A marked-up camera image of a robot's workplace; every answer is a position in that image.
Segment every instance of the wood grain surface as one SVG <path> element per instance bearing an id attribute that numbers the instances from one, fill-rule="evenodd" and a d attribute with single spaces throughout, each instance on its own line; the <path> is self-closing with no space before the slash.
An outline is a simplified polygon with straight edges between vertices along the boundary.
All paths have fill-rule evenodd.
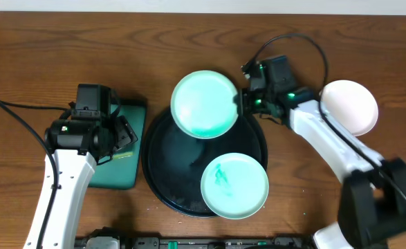
<path id="1" fill-rule="evenodd" d="M 355 80 L 375 95 L 378 123 L 360 139 L 386 158 L 406 161 L 406 17 L 0 12 L 0 100 L 65 106 L 79 83 L 104 84 L 124 98 L 148 99 L 148 126 L 184 75 L 211 69 L 244 87 L 240 65 L 267 39 L 291 32 L 311 35 L 324 48 L 330 81 Z M 263 57 L 282 53 L 302 84 L 319 87 L 322 63 L 311 45 L 281 40 Z M 16 111 L 40 135 L 59 115 Z M 268 143 L 270 193 L 252 217 L 179 214 L 154 196 L 139 170 L 132 190 L 88 190 L 77 235 L 113 226 L 131 236 L 273 237 L 334 222 L 340 184 L 333 172 L 301 137 L 259 122 Z M 0 248 L 24 245 L 43 171 L 43 149 L 0 109 Z M 406 248 L 406 234 L 390 245 Z"/>

